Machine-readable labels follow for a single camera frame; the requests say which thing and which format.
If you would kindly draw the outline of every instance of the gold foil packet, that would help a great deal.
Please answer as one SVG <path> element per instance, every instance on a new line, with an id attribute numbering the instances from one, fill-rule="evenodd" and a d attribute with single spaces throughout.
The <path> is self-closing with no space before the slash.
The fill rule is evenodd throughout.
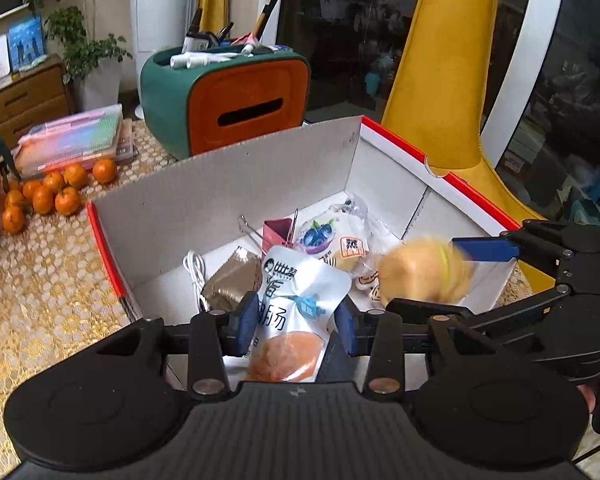
<path id="1" fill-rule="evenodd" d="M 239 246 L 202 289 L 209 308 L 233 312 L 247 292 L 259 290 L 261 264 L 257 254 Z"/>

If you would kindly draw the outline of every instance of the pile of tangerines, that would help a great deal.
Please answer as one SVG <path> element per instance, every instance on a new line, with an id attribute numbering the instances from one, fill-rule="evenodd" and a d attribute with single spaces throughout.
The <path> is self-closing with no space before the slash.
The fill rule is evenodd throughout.
<path id="1" fill-rule="evenodd" d="M 108 158 L 101 158 L 92 170 L 93 177 L 100 184 L 110 184 L 116 179 L 118 168 Z M 25 211 L 32 208 L 40 215 L 51 214 L 54 210 L 63 216 L 71 216 L 80 209 L 80 190 L 89 183 L 89 176 L 80 164 L 71 164 L 64 173 L 48 173 L 43 180 L 29 180 L 21 186 L 10 182 L 10 191 L 4 200 L 2 228 L 9 234 L 21 232 L 26 223 Z"/>

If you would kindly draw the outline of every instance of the metal screw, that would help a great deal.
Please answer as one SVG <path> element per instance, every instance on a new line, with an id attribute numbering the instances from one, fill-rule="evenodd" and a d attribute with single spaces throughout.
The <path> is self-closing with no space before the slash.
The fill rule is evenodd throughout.
<path id="1" fill-rule="evenodd" d="M 394 394 L 400 389 L 400 383 L 391 377 L 378 377 L 369 381 L 369 389 L 376 394 Z"/>
<path id="2" fill-rule="evenodd" d="M 200 379 L 193 383 L 193 391 L 200 395 L 219 394 L 224 389 L 224 383 L 218 379 Z"/>

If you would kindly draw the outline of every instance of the plush toy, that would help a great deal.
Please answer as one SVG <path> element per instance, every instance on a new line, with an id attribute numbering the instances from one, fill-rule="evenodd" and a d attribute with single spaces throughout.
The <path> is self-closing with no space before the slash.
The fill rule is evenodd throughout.
<path id="1" fill-rule="evenodd" d="M 405 242 L 378 265 L 380 301 L 393 298 L 457 303 L 469 291 L 473 266 L 452 244 L 423 237 Z"/>

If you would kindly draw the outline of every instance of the potted plant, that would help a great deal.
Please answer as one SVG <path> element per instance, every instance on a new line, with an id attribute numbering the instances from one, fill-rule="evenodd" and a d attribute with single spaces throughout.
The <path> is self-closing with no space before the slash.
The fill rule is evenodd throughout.
<path id="1" fill-rule="evenodd" d="M 42 7 L 44 2 L 22 1 L 32 9 Z M 50 13 L 45 20 L 45 29 L 45 37 L 48 40 L 57 40 L 64 48 L 66 78 L 74 87 L 78 109 L 92 110 L 117 103 L 122 74 L 120 63 L 125 57 L 132 57 L 120 46 L 120 43 L 125 43 L 125 38 L 109 34 L 103 40 L 96 40 L 95 19 L 92 20 L 91 31 L 88 34 L 84 13 L 76 6 Z"/>

